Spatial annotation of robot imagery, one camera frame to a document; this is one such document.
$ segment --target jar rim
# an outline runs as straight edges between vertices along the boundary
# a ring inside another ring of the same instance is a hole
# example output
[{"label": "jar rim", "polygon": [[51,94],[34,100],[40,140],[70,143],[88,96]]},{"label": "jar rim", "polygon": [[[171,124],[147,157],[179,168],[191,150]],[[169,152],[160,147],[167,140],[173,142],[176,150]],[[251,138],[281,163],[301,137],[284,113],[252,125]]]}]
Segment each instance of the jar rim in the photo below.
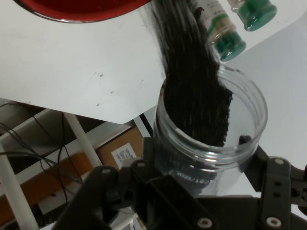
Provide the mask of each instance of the jar rim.
[{"label": "jar rim", "polygon": [[[227,158],[235,158],[236,161],[237,161],[241,157],[244,157],[244,156],[242,156],[242,154],[238,154],[238,152],[244,153],[245,149],[248,149],[251,145],[253,146],[253,145],[257,144],[261,135],[262,135],[262,133],[263,133],[263,131],[264,131],[264,129],[265,129],[265,127],[266,127],[267,120],[268,120],[268,109],[267,109],[266,101],[265,101],[264,96],[261,93],[260,89],[256,86],[256,84],[253,81],[251,81],[250,79],[245,77],[245,75],[241,71],[239,71],[237,69],[232,69],[232,68],[225,66],[225,65],[221,65],[221,67],[219,69],[219,77],[221,77],[220,74],[223,74],[223,72],[227,71],[227,70],[239,74],[239,77],[242,78],[244,80],[244,82],[249,85],[249,87],[252,87],[253,93],[257,97],[257,100],[258,100],[258,102],[260,103],[260,106],[263,109],[263,113],[261,114],[262,116],[261,116],[261,119],[260,119],[260,123],[257,125],[256,130],[255,130],[255,135],[254,135],[253,138],[251,138],[246,143],[236,145],[236,146],[218,147],[218,146],[207,145],[207,144],[205,144],[201,141],[193,139],[192,137],[190,137],[188,134],[183,132],[180,128],[178,128],[175,125],[175,123],[171,120],[171,118],[169,117],[169,115],[166,111],[164,100],[159,100],[157,110],[159,110],[159,113],[161,112],[163,114],[162,119],[167,124],[167,126],[169,128],[168,130],[170,130],[172,132],[172,134],[174,135],[173,137],[180,138],[180,139],[183,139],[183,140],[185,140],[189,143],[192,143],[193,145],[197,146],[199,148],[199,150],[201,150],[202,152],[204,151],[204,154],[201,154],[201,155],[191,153],[193,155],[193,157],[195,157],[195,158],[205,157],[207,161],[210,161],[208,159],[216,159],[216,158],[218,158],[220,160],[222,160],[222,159],[226,160]],[[166,80],[164,81],[163,86],[161,88],[160,96],[162,94],[164,94],[165,83],[166,83]],[[176,141],[176,143],[179,144],[179,145],[184,145],[184,144],[182,144],[182,141]]]}]

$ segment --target white wall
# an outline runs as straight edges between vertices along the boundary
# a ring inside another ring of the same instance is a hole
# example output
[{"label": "white wall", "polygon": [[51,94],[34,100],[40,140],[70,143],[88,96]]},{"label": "white wall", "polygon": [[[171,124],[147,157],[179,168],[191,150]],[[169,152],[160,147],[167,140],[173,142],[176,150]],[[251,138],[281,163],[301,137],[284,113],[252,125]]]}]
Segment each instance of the white wall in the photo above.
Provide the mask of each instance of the white wall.
[{"label": "white wall", "polygon": [[[269,119],[262,148],[303,169],[307,164],[307,13],[227,65],[246,73],[266,98]],[[256,195],[244,176],[230,193]],[[307,219],[296,207],[293,212]]]}]

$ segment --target cardboard box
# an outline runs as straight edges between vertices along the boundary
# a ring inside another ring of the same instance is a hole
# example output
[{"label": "cardboard box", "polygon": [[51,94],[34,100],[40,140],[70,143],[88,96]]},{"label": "cardboard box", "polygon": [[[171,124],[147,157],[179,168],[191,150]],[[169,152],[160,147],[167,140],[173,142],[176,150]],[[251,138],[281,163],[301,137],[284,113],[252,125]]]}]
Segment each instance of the cardboard box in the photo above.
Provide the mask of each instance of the cardboard box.
[{"label": "cardboard box", "polygon": [[97,150],[101,162],[120,169],[127,158],[142,157],[143,137],[135,127]]}]

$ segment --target screw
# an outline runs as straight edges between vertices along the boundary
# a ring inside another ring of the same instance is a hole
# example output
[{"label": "screw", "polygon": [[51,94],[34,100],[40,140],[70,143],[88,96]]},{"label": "screw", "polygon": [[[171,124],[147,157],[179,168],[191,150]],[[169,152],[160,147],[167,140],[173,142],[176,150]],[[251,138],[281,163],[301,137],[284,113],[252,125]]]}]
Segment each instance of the screw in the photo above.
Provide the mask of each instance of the screw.
[{"label": "screw", "polygon": [[276,164],[283,164],[283,160],[282,159],[275,159],[275,163]]},{"label": "screw", "polygon": [[103,169],[102,174],[109,174],[111,172],[110,169]]},{"label": "screw", "polygon": [[273,228],[279,228],[282,225],[282,222],[275,217],[268,217],[267,224]]},{"label": "screw", "polygon": [[138,167],[145,167],[145,163],[144,162],[139,162],[138,163]]},{"label": "screw", "polygon": [[197,224],[199,227],[201,227],[202,229],[208,229],[211,228],[212,226],[212,221],[208,218],[200,218],[197,221]]}]

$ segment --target red bowl rim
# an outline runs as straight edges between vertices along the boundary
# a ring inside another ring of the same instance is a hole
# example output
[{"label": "red bowl rim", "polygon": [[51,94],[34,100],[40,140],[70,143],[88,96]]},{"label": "red bowl rim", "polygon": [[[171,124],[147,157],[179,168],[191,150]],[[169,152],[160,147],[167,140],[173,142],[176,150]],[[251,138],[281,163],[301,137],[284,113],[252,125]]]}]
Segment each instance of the red bowl rim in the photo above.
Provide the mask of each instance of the red bowl rim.
[{"label": "red bowl rim", "polygon": [[121,16],[141,7],[142,5],[148,3],[150,0],[132,0],[124,5],[116,7],[115,9],[84,14],[59,12],[43,5],[39,5],[33,0],[14,1],[27,11],[46,19],[64,23],[91,23]]}]

